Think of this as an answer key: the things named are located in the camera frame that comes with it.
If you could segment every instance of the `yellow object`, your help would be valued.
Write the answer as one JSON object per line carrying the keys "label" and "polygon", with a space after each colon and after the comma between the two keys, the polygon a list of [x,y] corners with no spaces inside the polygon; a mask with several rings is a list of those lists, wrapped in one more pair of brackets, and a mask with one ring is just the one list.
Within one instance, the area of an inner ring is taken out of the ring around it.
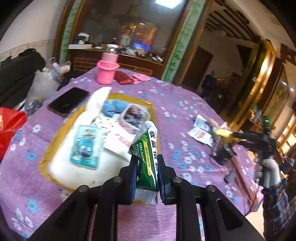
{"label": "yellow object", "polygon": [[[144,101],[144,100],[141,100],[141,99],[131,97],[131,96],[123,95],[123,94],[120,94],[120,93],[111,93],[111,94],[109,94],[108,99],[113,99],[113,100],[118,99],[118,100],[123,100],[123,101],[126,101],[126,102],[130,102],[130,103],[146,106],[147,111],[150,113],[150,120],[155,125],[157,125],[156,118],[155,118],[155,113],[154,113],[154,110],[153,110],[153,105],[151,103],[149,103],[147,101]],[[68,120],[62,125],[62,127],[56,133],[55,137],[52,139],[52,141],[51,141],[50,145],[48,146],[46,152],[44,153],[41,161],[39,162],[39,170],[40,170],[42,175],[44,175],[48,180],[50,180],[54,184],[62,186],[64,189],[66,189],[66,190],[68,190],[70,192],[74,192],[74,190],[62,185],[60,182],[55,180],[49,174],[49,172],[47,171],[46,166],[47,166],[47,164],[49,164],[52,161],[52,159],[55,156],[56,152],[58,151],[60,145],[63,143],[64,139],[66,138],[69,130],[74,125],[76,119],[80,116],[80,114],[82,114],[84,112],[85,106],[86,106],[86,103],[84,103],[77,111],[75,111],[68,118]],[[157,143],[160,143],[159,142],[159,135],[157,135]],[[157,145],[157,153],[158,154],[160,154],[159,146],[160,145],[158,144]]]}
{"label": "yellow object", "polygon": [[215,134],[218,136],[222,136],[224,138],[227,138],[230,135],[232,135],[232,132],[229,130],[225,130],[225,129],[219,129],[219,130],[215,131]]}

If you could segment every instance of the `black smartphone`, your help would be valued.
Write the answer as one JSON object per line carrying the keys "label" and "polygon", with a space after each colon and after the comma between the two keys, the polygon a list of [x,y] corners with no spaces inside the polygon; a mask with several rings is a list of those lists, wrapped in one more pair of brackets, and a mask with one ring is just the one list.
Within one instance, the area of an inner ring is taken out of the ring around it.
{"label": "black smartphone", "polygon": [[48,109],[62,117],[67,117],[81,101],[89,95],[88,91],[73,87],[48,105]]}

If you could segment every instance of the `white cloth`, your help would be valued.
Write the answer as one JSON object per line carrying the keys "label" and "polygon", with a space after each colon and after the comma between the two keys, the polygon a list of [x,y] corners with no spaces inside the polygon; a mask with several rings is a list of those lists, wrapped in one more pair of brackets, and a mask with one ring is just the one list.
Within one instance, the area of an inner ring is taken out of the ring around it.
{"label": "white cloth", "polygon": [[78,167],[70,163],[77,127],[79,125],[90,125],[91,121],[101,111],[110,90],[111,87],[103,87],[93,93],[87,103],[86,111],[77,118],[56,155],[47,166],[50,175],[69,188],[77,189],[81,185],[89,187],[102,185],[106,180],[118,175],[122,167],[129,165],[125,158],[104,148],[102,148],[97,169]]}

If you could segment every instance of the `pink cloth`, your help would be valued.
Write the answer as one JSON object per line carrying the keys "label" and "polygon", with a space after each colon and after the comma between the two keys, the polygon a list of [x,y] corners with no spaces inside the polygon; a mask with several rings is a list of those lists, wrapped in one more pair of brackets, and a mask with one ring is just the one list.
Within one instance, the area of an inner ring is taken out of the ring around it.
{"label": "pink cloth", "polygon": [[133,74],[131,77],[132,84],[137,85],[142,83],[143,81],[149,81],[151,78],[145,74]]}
{"label": "pink cloth", "polygon": [[142,81],[149,81],[151,78],[148,75],[145,74],[133,74],[132,77]]}

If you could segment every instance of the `wall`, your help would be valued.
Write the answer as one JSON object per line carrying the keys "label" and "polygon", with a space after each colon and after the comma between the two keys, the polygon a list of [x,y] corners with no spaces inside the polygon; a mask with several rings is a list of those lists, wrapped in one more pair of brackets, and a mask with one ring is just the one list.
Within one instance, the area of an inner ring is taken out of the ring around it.
{"label": "wall", "polygon": [[254,46],[254,43],[250,41],[215,36],[213,32],[211,33],[208,30],[204,30],[199,40],[199,46],[213,55],[205,75],[211,74],[212,71],[215,71],[216,78],[231,77],[233,72],[242,75],[244,67],[237,44],[250,48]]}
{"label": "wall", "polygon": [[0,61],[34,47],[47,60],[67,0],[34,0],[13,21],[0,41]]}
{"label": "wall", "polygon": [[277,18],[259,0],[226,0],[227,4],[241,12],[249,19],[251,28],[257,29],[264,39],[271,40],[277,54],[283,43],[296,50],[289,35]]}

